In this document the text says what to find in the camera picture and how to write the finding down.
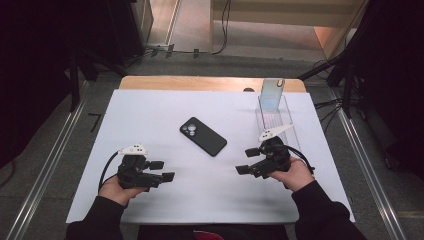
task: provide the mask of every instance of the person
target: person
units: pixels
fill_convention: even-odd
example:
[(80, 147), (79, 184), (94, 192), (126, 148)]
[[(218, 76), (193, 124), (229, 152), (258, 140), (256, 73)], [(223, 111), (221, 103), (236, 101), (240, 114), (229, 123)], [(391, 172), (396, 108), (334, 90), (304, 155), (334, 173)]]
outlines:
[[(299, 212), (295, 223), (298, 240), (302, 239), (366, 239), (349, 220), (348, 209), (333, 202), (309, 172), (305, 163), (291, 157), (289, 171), (275, 171), (269, 176), (293, 191), (292, 198)], [(105, 182), (87, 213), (78, 222), (68, 225), (66, 239), (123, 239), (120, 219), (125, 205), (145, 189), (122, 189), (118, 178)], [(205, 225), (205, 226), (140, 226), (139, 239), (225, 239), (259, 240), (288, 239), (284, 225)]]

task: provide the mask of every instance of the transparent acrylic stand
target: transparent acrylic stand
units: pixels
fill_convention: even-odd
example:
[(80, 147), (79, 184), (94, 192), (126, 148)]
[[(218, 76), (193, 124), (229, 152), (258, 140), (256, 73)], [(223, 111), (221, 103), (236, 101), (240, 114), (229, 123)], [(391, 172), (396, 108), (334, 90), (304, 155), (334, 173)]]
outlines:
[[(278, 108), (262, 108), (260, 96), (258, 97), (258, 107), (255, 109), (256, 120), (258, 122), (258, 131), (261, 135), (264, 130), (279, 127), (282, 125), (293, 124), (289, 107), (287, 106), (286, 98), (281, 96), (280, 105)], [(301, 151), (299, 141), (297, 140), (295, 127), (293, 126), (286, 131), (278, 134), (283, 143)]]

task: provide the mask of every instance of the white table surface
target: white table surface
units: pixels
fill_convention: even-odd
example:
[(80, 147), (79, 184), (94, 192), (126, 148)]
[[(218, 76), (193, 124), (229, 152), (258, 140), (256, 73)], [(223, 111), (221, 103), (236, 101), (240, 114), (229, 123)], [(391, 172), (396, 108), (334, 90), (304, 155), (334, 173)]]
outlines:
[[(115, 90), (73, 200), (67, 223), (82, 220), (97, 195), (108, 159), (121, 148), (140, 143), (148, 161), (164, 161), (174, 181), (151, 188), (130, 201), (124, 223), (292, 223), (298, 219), (291, 191), (272, 178), (238, 175), (235, 166), (251, 165), (244, 151), (258, 147), (255, 92)], [(284, 93), (301, 152), (315, 178), (333, 201), (349, 202), (308, 93)], [(211, 157), (179, 132), (197, 117), (227, 139)], [(106, 177), (116, 173), (122, 155), (115, 157)]]

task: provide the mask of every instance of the hand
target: hand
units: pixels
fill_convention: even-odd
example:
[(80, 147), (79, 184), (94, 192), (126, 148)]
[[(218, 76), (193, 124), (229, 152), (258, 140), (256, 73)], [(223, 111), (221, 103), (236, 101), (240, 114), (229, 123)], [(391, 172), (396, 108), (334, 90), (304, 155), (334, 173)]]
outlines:
[(118, 177), (113, 176), (107, 180), (99, 191), (99, 196), (115, 201), (122, 206), (127, 205), (131, 198), (144, 192), (147, 188), (123, 189), (118, 183)]
[(290, 156), (290, 162), (291, 166), (288, 172), (275, 171), (268, 176), (283, 182), (293, 192), (314, 181), (314, 177), (302, 160)]

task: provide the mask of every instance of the smartphone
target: smartphone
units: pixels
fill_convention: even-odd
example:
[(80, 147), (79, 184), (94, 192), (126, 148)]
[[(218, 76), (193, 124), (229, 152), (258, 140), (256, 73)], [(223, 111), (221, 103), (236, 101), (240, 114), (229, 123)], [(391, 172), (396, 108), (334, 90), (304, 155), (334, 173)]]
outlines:
[(195, 117), (181, 125), (180, 132), (212, 157), (227, 145), (225, 138)]
[(262, 110), (277, 110), (284, 88), (283, 78), (265, 78), (262, 83), (260, 105)]

